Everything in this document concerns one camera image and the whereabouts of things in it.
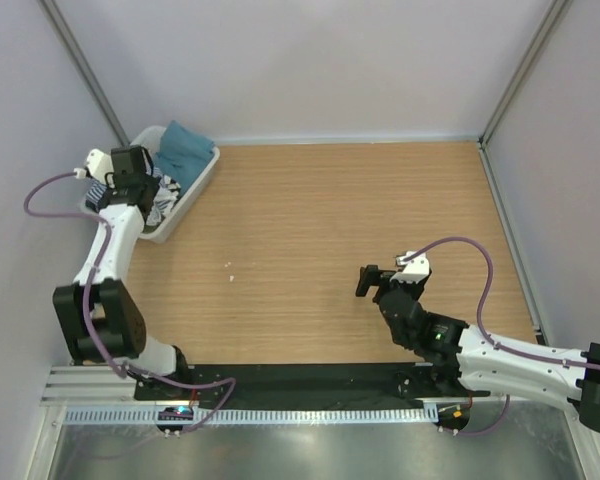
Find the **blue white striped tank top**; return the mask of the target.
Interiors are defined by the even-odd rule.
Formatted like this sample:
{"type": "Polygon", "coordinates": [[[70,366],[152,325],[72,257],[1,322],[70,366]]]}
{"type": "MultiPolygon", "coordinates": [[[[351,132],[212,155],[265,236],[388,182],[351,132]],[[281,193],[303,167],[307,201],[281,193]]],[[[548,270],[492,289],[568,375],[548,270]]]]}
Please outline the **blue white striped tank top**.
{"type": "Polygon", "coordinates": [[[100,210],[99,202],[106,191],[107,186],[105,184],[93,180],[84,197],[84,205],[86,208],[93,212],[98,212],[100,210]]]}

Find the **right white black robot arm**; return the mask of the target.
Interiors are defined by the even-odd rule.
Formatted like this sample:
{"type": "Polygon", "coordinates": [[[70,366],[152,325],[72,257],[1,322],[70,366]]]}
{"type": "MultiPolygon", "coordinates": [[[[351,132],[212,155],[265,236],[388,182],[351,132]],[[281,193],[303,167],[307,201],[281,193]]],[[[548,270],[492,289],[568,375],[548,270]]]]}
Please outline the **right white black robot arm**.
{"type": "Polygon", "coordinates": [[[355,294],[373,297],[394,344],[434,366],[432,387],[452,396],[502,393],[544,403],[577,416],[600,434],[600,343],[585,351],[495,335],[463,320],[425,310],[420,302],[428,272],[360,269],[355,294]]]}

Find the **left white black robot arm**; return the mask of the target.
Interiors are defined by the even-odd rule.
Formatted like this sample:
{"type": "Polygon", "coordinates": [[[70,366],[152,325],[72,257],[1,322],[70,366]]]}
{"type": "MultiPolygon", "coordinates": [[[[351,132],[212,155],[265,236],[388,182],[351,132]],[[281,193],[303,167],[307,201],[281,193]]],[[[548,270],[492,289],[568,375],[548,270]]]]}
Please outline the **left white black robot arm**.
{"type": "Polygon", "coordinates": [[[52,296],[69,353],[78,365],[106,363],[118,375],[146,381],[169,399],[182,399],[192,387],[184,354],[148,334],[124,284],[159,191],[150,154],[140,145],[110,153],[93,150],[86,173],[105,185],[92,216],[99,226],[73,282],[56,288],[52,296]]]}

